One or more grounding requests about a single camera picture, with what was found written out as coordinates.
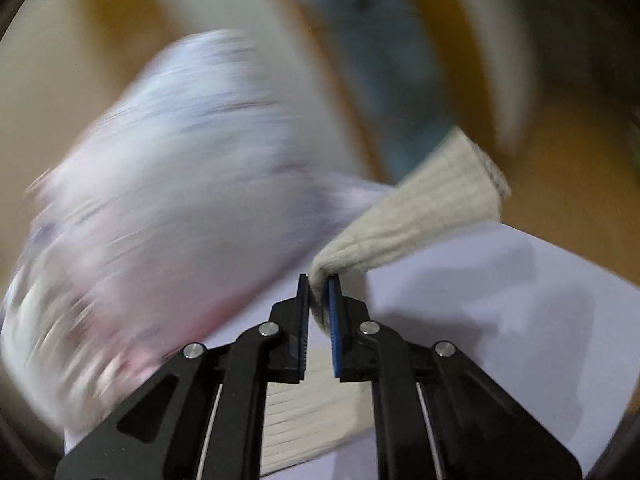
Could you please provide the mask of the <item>cream cable-knit sweater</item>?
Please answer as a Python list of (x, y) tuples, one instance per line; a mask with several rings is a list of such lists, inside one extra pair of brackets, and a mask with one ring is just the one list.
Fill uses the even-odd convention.
[[(311, 261), (312, 298), (336, 273), (357, 298), (366, 274), (412, 255), (475, 223), (497, 221), (509, 185), (495, 163), (459, 128), (398, 185), (390, 188), (342, 174), (321, 179), (341, 232)], [(371, 388), (329, 376), (329, 352), (310, 356), (308, 385), (271, 385), (260, 472), (309, 462), (360, 438), (374, 426)]]

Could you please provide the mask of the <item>lavender bed sheet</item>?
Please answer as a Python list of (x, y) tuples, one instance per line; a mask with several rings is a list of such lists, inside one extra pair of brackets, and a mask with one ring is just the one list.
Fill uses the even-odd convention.
[[(301, 263), (226, 326), (192, 342), (209, 349), (231, 344), (267, 321), (274, 304), (294, 297), (302, 275), (310, 290), (309, 266)], [(364, 299), (338, 278), (345, 296), (406, 341), (454, 344), (576, 457), (582, 478), (601, 470), (639, 376), (636, 286), (495, 221), (369, 271)], [(310, 293), (304, 378), (269, 384), (267, 392), (271, 385), (308, 385), (316, 349), (329, 352), (330, 378), (367, 384), (335, 376), (331, 334), (314, 322), (311, 304)], [(314, 460), (257, 479), (382, 479), (374, 426)]]

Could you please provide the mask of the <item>white pink floral duvet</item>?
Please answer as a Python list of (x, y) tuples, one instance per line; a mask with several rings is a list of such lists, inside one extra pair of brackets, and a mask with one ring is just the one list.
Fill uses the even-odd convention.
[(160, 51), (35, 191), (2, 361), (76, 434), (385, 192), (316, 167), (250, 40), (224, 29)]

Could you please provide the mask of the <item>teal patterned cloth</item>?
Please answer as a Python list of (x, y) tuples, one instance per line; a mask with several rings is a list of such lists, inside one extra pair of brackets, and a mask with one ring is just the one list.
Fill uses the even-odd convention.
[(410, 0), (298, 0), (308, 6), (394, 182), (445, 139), (454, 115), (431, 39)]

